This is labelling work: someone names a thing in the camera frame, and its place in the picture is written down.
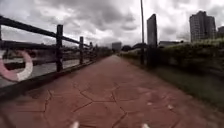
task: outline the distant building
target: distant building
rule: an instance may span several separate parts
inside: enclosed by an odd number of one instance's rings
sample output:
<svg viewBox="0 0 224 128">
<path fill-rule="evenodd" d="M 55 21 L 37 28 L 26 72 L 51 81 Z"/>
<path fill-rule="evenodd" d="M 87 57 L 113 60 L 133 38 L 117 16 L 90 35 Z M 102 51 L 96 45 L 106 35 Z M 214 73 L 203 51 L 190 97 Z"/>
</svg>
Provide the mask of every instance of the distant building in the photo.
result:
<svg viewBox="0 0 224 128">
<path fill-rule="evenodd" d="M 121 48 L 122 48 L 122 43 L 121 42 L 114 42 L 114 43 L 112 43 L 112 49 L 115 52 L 120 52 Z"/>
<path fill-rule="evenodd" d="M 159 47 L 167 47 L 167 46 L 171 46 L 171 45 L 177 45 L 180 43 L 184 43 L 183 41 L 160 41 L 159 42 Z"/>
<path fill-rule="evenodd" d="M 218 28 L 217 37 L 224 38 L 224 26 Z"/>
<path fill-rule="evenodd" d="M 215 18 L 199 11 L 190 17 L 191 41 L 215 38 Z"/>
</svg>

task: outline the walkway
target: walkway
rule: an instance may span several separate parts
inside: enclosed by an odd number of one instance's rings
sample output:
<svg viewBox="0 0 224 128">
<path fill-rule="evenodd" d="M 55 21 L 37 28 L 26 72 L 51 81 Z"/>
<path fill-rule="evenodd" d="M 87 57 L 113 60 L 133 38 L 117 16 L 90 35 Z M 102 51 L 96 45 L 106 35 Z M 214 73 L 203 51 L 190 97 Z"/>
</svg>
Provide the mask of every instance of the walkway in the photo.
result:
<svg viewBox="0 0 224 128">
<path fill-rule="evenodd" d="M 0 128 L 223 128 L 224 115 L 112 56 L 1 105 Z"/>
</svg>

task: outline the skyscraper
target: skyscraper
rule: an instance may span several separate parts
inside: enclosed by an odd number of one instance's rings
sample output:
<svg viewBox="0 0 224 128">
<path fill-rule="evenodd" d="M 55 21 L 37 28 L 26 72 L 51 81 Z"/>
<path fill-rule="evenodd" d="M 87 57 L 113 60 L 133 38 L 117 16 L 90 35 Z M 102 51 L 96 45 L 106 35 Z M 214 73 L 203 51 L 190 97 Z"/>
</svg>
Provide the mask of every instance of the skyscraper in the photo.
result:
<svg viewBox="0 0 224 128">
<path fill-rule="evenodd" d="M 199 11 L 190 17 L 191 41 L 215 38 L 215 18 Z"/>
</svg>

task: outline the cloudy sky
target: cloudy sky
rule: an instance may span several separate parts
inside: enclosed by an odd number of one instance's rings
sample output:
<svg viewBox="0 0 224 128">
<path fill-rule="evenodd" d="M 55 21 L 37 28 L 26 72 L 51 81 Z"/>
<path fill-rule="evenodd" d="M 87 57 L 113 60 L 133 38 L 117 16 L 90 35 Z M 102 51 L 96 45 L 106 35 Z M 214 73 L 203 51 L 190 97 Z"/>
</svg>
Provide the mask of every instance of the cloudy sky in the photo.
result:
<svg viewBox="0 0 224 128">
<path fill-rule="evenodd" d="M 224 25 L 223 0 L 143 0 L 143 3 L 145 20 L 157 14 L 159 40 L 189 40 L 189 16 L 199 10 L 215 16 L 217 27 Z M 141 42 L 140 0 L 0 0 L 0 14 L 53 32 L 57 24 L 63 24 L 64 35 L 77 40 L 84 36 L 86 43 Z M 3 39 L 46 44 L 53 41 L 8 27 L 3 27 Z"/>
</svg>

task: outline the life buoy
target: life buoy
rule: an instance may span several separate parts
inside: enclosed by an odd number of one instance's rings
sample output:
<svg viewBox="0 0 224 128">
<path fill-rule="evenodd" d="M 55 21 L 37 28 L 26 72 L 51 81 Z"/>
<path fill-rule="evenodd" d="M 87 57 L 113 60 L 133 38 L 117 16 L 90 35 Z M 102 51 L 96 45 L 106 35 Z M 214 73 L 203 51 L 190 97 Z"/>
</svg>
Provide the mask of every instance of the life buoy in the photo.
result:
<svg viewBox="0 0 224 128">
<path fill-rule="evenodd" d="M 16 73 L 14 71 L 9 71 L 3 62 L 3 55 L 5 53 L 4 50 L 0 50 L 0 75 L 9 80 L 9 81 L 13 81 L 13 82 L 20 82 L 23 80 L 26 80 L 31 73 L 33 72 L 33 62 L 32 62 L 32 58 L 29 56 L 29 54 L 25 51 L 17 51 L 20 55 L 23 56 L 25 63 L 26 63 L 26 67 L 22 72 Z"/>
</svg>

